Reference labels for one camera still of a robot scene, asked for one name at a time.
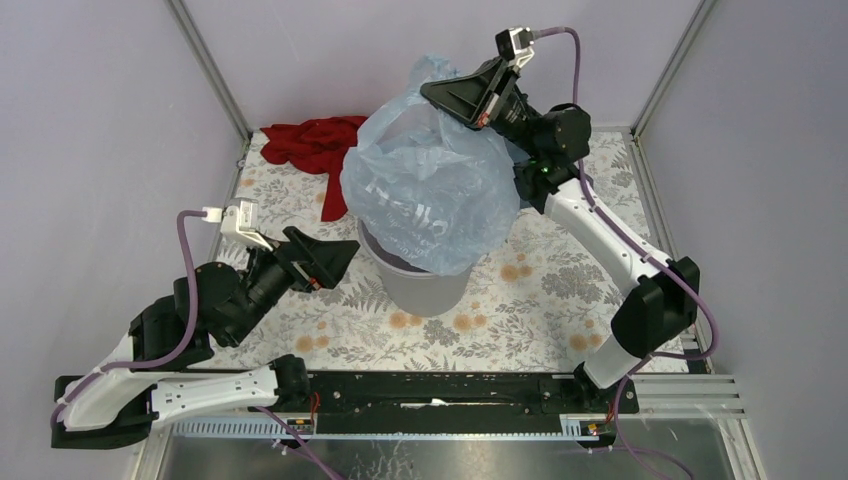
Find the grey plastic trash bin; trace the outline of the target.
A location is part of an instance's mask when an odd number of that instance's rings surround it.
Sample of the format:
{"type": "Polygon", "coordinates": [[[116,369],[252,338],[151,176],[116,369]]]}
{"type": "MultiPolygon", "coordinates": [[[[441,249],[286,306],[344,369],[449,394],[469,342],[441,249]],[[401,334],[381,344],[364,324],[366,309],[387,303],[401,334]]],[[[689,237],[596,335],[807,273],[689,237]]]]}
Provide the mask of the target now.
{"type": "Polygon", "coordinates": [[[465,295],[474,265],[456,275],[435,275],[386,252],[361,220],[357,227],[362,248],[376,264],[388,297],[399,309],[419,317],[435,317],[451,310],[465,295]]]}

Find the light blue plastic trash bag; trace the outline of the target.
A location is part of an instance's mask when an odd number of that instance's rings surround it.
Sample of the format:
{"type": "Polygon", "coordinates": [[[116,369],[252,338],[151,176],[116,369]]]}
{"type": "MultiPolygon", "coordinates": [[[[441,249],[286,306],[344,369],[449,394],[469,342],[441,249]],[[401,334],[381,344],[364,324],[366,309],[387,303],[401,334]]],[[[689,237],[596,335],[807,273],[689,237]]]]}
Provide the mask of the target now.
{"type": "Polygon", "coordinates": [[[458,75],[444,57],[417,60],[404,91],[359,127],[340,174],[348,210],[379,245],[442,276],[498,249],[520,210],[505,140],[466,128],[420,92],[458,75]]]}

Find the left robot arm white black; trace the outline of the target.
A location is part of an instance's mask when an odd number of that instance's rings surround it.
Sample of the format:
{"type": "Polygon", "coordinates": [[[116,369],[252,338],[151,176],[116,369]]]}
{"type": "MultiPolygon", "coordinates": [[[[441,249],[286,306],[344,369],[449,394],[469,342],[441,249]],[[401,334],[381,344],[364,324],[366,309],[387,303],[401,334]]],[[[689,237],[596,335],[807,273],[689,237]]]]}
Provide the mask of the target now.
{"type": "Polygon", "coordinates": [[[195,267],[131,321],[103,364],[56,380],[52,446],[118,449],[203,414],[301,409],[315,395],[305,362],[295,355],[242,372],[199,364],[219,347],[240,345],[285,294],[336,287],[358,249],[354,240],[317,240],[287,227],[282,240],[250,247],[244,269],[223,262],[195,267]]]}

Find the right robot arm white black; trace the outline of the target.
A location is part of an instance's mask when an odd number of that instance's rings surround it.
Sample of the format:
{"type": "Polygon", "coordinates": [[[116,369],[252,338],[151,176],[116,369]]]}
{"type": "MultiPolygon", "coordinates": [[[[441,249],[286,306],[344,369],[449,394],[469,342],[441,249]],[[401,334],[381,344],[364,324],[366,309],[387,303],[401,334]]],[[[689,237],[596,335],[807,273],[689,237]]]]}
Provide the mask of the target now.
{"type": "Polygon", "coordinates": [[[651,246],[597,197],[581,165],[590,152],[589,114],[575,103],[539,113],[518,78],[505,60],[492,59],[471,75],[427,82],[420,93],[465,127],[490,128],[528,154],[513,168],[520,198],[565,227],[622,293],[610,338],[575,371],[575,402],[597,412],[612,400],[612,386],[694,323],[700,272],[691,259],[651,246]]]}

